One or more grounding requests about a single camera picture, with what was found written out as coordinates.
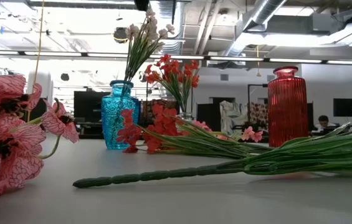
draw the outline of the table surface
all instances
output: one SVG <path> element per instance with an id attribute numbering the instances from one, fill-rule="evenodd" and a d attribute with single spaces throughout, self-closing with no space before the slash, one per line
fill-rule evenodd
<path id="1" fill-rule="evenodd" d="M 43 143 L 49 152 L 53 136 Z M 0 224 L 349 223 L 352 178 L 211 175 L 76 189 L 75 180 L 217 164 L 225 159 L 124 154 L 64 139 L 40 175 L 0 196 Z"/>

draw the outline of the person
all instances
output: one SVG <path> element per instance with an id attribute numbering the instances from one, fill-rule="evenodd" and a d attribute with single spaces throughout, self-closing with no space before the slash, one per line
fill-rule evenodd
<path id="1" fill-rule="evenodd" d="M 319 124 L 315 125 L 315 127 L 317 128 L 317 131 L 315 131 L 315 132 L 321 132 L 324 130 L 324 128 L 336 126 L 336 124 L 330 123 L 330 120 L 328 119 L 328 117 L 326 115 L 319 116 L 318 122 L 319 122 Z"/>

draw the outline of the dark flower center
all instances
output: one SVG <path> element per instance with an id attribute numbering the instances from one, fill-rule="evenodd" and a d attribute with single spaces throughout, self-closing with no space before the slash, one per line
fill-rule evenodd
<path id="1" fill-rule="evenodd" d="M 27 101 L 29 99 L 28 94 L 23 94 L 18 98 L 13 99 L 3 99 L 0 103 L 0 114 L 3 112 L 6 114 L 16 114 L 17 116 L 22 116 L 22 110 L 26 108 Z"/>
<path id="2" fill-rule="evenodd" d="M 64 123 L 64 124 L 69 124 L 73 122 L 75 119 L 71 115 L 62 115 L 59 117 L 59 119 Z"/>
<path id="3" fill-rule="evenodd" d="M 0 140 L 0 156 L 2 159 L 7 158 L 11 154 L 11 148 L 18 146 L 18 143 L 12 142 L 14 138 L 7 138 L 6 140 Z"/>

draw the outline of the computer monitor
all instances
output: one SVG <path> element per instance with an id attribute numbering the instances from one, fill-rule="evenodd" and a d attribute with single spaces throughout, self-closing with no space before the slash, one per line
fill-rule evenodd
<path id="1" fill-rule="evenodd" d="M 352 117 L 352 99 L 333 99 L 333 116 Z"/>
<path id="2" fill-rule="evenodd" d="M 99 122 L 101 100 L 110 94 L 110 92 L 74 91 L 75 118 L 84 118 L 85 122 Z"/>

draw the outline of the glass vase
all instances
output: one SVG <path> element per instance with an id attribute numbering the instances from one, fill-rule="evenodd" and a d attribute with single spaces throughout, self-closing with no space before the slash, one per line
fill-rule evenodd
<path id="1" fill-rule="evenodd" d="M 297 67 L 274 70 L 277 78 L 269 82 L 269 138 L 271 147 L 308 136 L 305 80 L 295 76 Z"/>
<path id="2" fill-rule="evenodd" d="M 124 109 L 134 110 L 135 117 L 136 103 L 130 96 L 133 88 L 132 82 L 115 80 L 110 83 L 112 94 L 104 96 L 101 104 L 102 129 L 107 149 L 126 149 L 128 144 L 117 142 L 119 130 L 123 129 L 123 117 L 121 111 Z"/>

